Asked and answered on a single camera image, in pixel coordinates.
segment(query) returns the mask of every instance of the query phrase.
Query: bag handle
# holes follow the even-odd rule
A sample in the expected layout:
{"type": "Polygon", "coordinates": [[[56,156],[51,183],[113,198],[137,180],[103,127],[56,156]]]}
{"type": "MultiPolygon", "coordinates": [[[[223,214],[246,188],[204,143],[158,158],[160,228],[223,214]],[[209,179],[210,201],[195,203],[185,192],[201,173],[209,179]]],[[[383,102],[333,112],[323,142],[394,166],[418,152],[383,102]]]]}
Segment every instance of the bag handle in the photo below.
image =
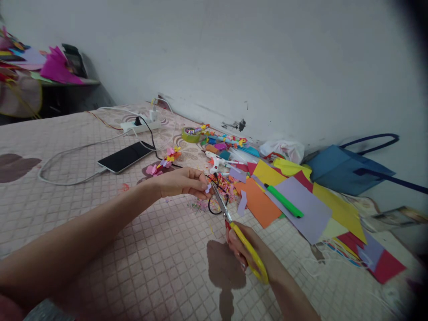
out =
{"type": "Polygon", "coordinates": [[[416,185],[416,184],[413,184],[413,183],[409,183],[408,181],[403,181],[403,180],[400,180],[398,178],[394,178],[394,177],[385,175],[383,173],[378,173],[378,172],[372,171],[371,169],[360,168],[360,169],[357,169],[356,171],[354,171],[354,173],[357,174],[357,175],[359,175],[359,176],[362,176],[364,174],[374,175],[374,176],[377,176],[377,177],[379,177],[381,179],[385,179],[387,181],[391,181],[393,183],[396,183],[398,185],[401,185],[401,186],[413,189],[415,191],[418,191],[418,192],[421,192],[421,193],[424,193],[424,194],[428,194],[428,188],[426,188],[426,187],[419,186],[419,185],[416,185]]]}
{"type": "Polygon", "coordinates": [[[387,147],[387,146],[392,145],[392,144],[394,144],[394,143],[396,143],[396,142],[398,142],[400,140],[400,136],[398,136],[397,134],[379,134],[379,135],[373,135],[373,136],[368,136],[368,137],[360,138],[358,140],[354,140],[354,141],[352,141],[350,143],[344,144],[344,145],[342,145],[340,147],[341,148],[346,148],[346,147],[348,147],[350,145],[353,145],[353,144],[356,144],[356,143],[361,143],[362,141],[371,140],[371,139],[379,138],[379,137],[392,137],[393,139],[390,140],[389,142],[385,143],[385,144],[382,144],[382,145],[370,148],[368,150],[359,152],[357,154],[358,155],[364,155],[364,154],[367,154],[368,152],[374,152],[375,150],[387,147]]]}

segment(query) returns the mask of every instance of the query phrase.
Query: blue tote bag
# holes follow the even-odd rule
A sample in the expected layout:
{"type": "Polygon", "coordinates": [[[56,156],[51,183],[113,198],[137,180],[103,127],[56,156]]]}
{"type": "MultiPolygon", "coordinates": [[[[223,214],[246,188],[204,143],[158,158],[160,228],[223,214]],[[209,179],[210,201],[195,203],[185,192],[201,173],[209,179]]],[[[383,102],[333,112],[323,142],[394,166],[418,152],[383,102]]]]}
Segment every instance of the blue tote bag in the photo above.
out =
{"type": "Polygon", "coordinates": [[[397,141],[399,136],[396,134],[379,134],[354,140],[342,146],[332,145],[307,162],[312,168],[311,179],[319,185],[353,196],[358,196],[384,180],[428,194],[427,188],[393,178],[395,172],[363,156],[397,141]],[[365,140],[388,136],[392,137],[392,140],[363,152],[354,153],[345,149],[365,140]]]}

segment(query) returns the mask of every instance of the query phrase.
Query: tape roll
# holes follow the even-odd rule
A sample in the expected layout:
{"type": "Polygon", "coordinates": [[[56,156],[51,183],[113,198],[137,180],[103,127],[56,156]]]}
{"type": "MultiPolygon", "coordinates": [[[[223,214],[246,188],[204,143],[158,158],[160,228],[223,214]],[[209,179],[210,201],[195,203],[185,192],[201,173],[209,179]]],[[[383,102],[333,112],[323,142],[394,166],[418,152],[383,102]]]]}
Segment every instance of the tape roll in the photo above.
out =
{"type": "Polygon", "coordinates": [[[199,132],[196,135],[190,135],[187,133],[188,130],[194,130],[193,127],[184,127],[181,131],[181,138],[188,143],[197,143],[201,139],[201,133],[199,132]]]}

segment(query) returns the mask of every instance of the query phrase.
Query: power strip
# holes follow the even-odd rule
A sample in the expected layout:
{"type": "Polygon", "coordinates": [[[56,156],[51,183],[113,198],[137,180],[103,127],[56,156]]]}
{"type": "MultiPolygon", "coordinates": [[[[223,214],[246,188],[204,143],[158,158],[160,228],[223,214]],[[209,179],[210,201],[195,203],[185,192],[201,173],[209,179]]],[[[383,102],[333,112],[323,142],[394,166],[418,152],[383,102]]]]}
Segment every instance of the power strip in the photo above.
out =
{"type": "MultiPolygon", "coordinates": [[[[150,126],[150,129],[153,131],[154,129],[158,129],[158,128],[160,128],[161,127],[161,122],[160,121],[154,121],[154,122],[152,122],[152,121],[150,121],[150,120],[148,120],[148,119],[146,119],[146,118],[144,118],[145,120],[146,120],[146,122],[147,122],[147,124],[150,126]]],[[[128,122],[128,123],[121,123],[120,124],[120,126],[121,126],[121,128],[123,129],[123,132],[127,132],[127,131],[129,131],[131,128],[133,128],[134,129],[134,131],[138,134],[138,133],[141,133],[141,132],[146,132],[146,131],[148,131],[149,129],[148,129],[148,127],[146,126],[146,124],[144,124],[144,122],[142,122],[142,124],[141,125],[139,125],[139,126],[136,126],[135,124],[134,124],[134,122],[128,122]]],[[[134,131],[129,131],[129,132],[127,132],[127,134],[126,135],[134,135],[134,131]]]]}

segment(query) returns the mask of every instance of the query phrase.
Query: green marker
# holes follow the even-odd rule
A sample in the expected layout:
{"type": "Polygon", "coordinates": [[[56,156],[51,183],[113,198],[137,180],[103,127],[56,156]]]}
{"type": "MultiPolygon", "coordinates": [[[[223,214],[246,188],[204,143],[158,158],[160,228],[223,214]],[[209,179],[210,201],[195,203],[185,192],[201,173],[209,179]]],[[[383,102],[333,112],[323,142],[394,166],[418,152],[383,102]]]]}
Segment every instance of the green marker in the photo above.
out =
{"type": "Polygon", "coordinates": [[[297,218],[301,218],[301,217],[303,217],[303,213],[302,212],[300,212],[300,210],[297,208],[297,207],[295,207],[288,199],[286,199],[280,192],[278,192],[277,190],[276,190],[276,188],[275,187],[273,187],[273,186],[270,186],[270,185],[268,185],[268,184],[264,184],[264,187],[266,187],[267,188],[267,190],[269,191],[269,192],[271,192],[272,193],[272,195],[278,200],[278,201],[280,201],[280,203],[282,204],[282,205],[284,205],[284,207],[286,208],[286,209],[288,209],[289,211],[290,211],[290,213],[291,214],[293,214],[293,216],[295,216],[295,217],[297,217],[297,218]]]}

